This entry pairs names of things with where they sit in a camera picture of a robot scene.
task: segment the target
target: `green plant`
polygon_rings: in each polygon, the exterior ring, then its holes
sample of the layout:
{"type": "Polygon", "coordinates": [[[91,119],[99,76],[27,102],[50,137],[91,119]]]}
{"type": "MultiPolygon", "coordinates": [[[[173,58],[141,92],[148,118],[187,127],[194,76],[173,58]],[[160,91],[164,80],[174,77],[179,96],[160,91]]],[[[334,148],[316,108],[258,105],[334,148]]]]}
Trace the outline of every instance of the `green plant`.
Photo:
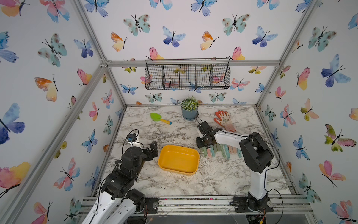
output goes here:
{"type": "Polygon", "coordinates": [[[182,110],[187,110],[192,112],[193,110],[196,110],[198,108],[199,101],[195,99],[195,97],[191,96],[183,100],[180,103],[180,105],[182,106],[182,110]]]}

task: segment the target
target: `potted plant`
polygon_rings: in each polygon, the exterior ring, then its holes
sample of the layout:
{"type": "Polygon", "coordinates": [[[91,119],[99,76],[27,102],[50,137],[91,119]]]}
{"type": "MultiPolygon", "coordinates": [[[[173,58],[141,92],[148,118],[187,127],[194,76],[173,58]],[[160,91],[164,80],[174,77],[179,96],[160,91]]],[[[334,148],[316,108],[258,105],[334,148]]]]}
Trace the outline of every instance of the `potted plant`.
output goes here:
{"type": "Polygon", "coordinates": [[[198,116],[199,101],[191,96],[180,103],[185,119],[194,120],[198,116]]]}

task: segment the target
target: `yellow plastic tray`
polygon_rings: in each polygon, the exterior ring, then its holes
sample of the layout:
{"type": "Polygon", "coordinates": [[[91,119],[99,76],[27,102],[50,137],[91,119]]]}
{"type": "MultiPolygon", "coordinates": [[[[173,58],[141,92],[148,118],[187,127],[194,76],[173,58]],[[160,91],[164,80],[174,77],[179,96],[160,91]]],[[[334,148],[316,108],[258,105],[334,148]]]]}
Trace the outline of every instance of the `yellow plastic tray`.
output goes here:
{"type": "Polygon", "coordinates": [[[195,149],[166,145],[160,152],[158,165],[163,170],[190,176],[197,172],[199,158],[195,149]]]}

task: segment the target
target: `wire mesh basket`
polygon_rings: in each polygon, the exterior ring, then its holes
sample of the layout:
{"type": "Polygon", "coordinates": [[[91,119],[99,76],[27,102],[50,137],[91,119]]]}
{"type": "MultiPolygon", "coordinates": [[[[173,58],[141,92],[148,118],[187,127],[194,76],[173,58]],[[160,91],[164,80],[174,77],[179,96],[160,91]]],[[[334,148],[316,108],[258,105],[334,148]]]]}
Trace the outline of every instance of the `wire mesh basket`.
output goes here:
{"type": "Polygon", "coordinates": [[[147,60],[145,87],[147,90],[228,89],[230,87],[229,60],[202,58],[147,60]]]}

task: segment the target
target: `white marble surface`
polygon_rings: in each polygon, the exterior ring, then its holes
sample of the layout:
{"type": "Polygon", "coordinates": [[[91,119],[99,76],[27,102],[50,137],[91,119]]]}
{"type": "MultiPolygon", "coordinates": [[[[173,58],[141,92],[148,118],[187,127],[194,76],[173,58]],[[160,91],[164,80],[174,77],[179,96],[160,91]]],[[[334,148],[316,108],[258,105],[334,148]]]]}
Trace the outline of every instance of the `white marble surface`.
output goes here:
{"type": "MultiPolygon", "coordinates": [[[[220,127],[215,121],[214,113],[226,110],[237,133],[251,134],[258,132],[266,137],[256,113],[251,106],[200,106],[199,117],[214,129],[220,127]]],[[[122,155],[122,144],[126,135],[133,129],[138,129],[139,140],[145,147],[156,140],[158,152],[168,144],[194,148],[199,151],[195,138],[198,137],[197,121],[187,121],[182,117],[179,106],[128,107],[125,111],[116,142],[105,171],[105,178],[113,170],[117,159],[122,155]],[[159,113],[163,119],[172,125],[153,121],[149,114],[159,113]]],[[[198,171],[192,176],[180,175],[162,170],[158,159],[145,162],[134,187],[147,196],[165,195],[246,195],[250,189],[250,169],[244,159],[237,154],[230,154],[230,159],[222,157],[221,152],[216,157],[205,158],[200,153],[198,171]]],[[[272,167],[277,165],[274,158],[272,167]]],[[[268,172],[267,189],[275,188],[281,194],[290,194],[280,168],[268,172]]]]}

